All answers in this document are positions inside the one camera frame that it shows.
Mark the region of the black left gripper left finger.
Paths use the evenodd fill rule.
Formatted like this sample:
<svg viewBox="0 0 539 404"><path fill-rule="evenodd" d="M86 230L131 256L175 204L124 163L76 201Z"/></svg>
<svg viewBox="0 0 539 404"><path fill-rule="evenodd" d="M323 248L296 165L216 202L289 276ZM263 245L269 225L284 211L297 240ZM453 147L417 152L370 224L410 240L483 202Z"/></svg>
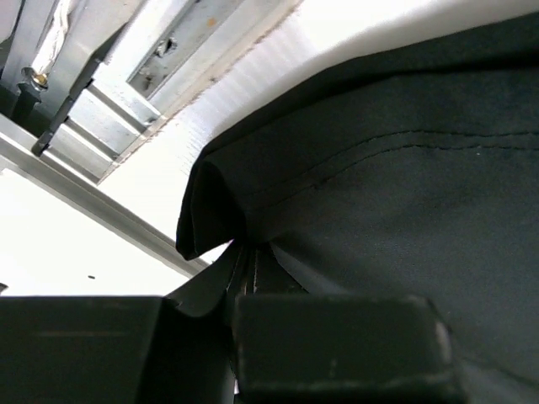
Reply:
<svg viewBox="0 0 539 404"><path fill-rule="evenodd" d="M1 300L4 403L231 403L237 244L166 296Z"/></svg>

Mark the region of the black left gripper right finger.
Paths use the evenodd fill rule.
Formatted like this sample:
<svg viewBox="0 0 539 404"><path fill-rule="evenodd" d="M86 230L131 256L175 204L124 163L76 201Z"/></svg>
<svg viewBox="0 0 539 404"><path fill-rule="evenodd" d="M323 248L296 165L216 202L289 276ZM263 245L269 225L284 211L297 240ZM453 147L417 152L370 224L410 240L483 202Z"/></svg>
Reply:
<svg viewBox="0 0 539 404"><path fill-rule="evenodd" d="M262 249L233 272L233 371L243 403L464 403L451 334L415 295L306 292Z"/></svg>

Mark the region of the black trousers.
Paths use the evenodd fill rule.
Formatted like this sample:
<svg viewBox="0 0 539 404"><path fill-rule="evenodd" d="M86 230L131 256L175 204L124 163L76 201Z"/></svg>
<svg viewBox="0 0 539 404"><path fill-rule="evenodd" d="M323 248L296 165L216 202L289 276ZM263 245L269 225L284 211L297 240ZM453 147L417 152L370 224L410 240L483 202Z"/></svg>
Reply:
<svg viewBox="0 0 539 404"><path fill-rule="evenodd" d="M221 133L176 248L229 241L311 292L430 298L472 402L537 402L537 13L330 67Z"/></svg>

